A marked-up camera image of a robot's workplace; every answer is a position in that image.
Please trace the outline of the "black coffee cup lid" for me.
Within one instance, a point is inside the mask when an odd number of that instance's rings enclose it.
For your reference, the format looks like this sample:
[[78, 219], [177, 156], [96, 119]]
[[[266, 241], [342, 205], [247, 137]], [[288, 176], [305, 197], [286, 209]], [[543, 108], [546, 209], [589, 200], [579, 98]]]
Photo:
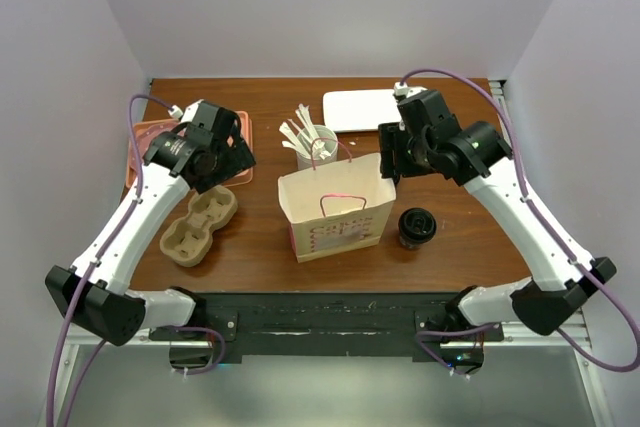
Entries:
[[432, 240], [437, 232], [437, 222], [433, 214], [415, 207], [404, 211], [398, 220], [400, 237]]

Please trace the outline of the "pink paper gift bag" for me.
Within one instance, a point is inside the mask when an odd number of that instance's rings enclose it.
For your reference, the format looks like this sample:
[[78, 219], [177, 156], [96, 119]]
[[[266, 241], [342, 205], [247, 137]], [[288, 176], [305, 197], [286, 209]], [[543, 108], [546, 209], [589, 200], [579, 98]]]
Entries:
[[380, 173], [381, 155], [320, 165], [278, 179], [278, 201], [298, 262], [379, 243], [396, 200], [394, 181]]

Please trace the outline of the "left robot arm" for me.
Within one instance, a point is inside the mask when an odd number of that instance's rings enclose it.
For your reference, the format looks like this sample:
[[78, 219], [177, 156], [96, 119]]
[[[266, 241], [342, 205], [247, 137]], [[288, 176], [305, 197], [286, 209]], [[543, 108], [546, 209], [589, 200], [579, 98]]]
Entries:
[[51, 268], [45, 285], [67, 324], [114, 346], [145, 328], [172, 326], [185, 339], [207, 327], [204, 301], [185, 289], [134, 291], [135, 269], [166, 217], [195, 190], [203, 193], [253, 167], [240, 116], [200, 100], [140, 156], [138, 177], [93, 243], [70, 266]]

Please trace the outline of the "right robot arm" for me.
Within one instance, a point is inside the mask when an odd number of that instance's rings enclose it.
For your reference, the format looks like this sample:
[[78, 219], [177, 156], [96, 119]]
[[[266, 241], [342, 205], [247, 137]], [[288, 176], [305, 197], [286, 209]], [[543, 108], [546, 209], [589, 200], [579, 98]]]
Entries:
[[393, 97], [401, 119], [378, 128], [382, 176], [453, 180], [492, 215], [530, 271], [518, 282], [460, 292], [446, 307], [448, 333], [466, 340], [483, 324], [507, 321], [553, 333], [593, 296], [597, 282], [616, 274], [614, 263], [593, 257], [553, 216], [540, 223], [527, 205], [538, 197], [521, 193], [513, 151], [491, 124], [461, 128], [437, 90], [397, 84]]

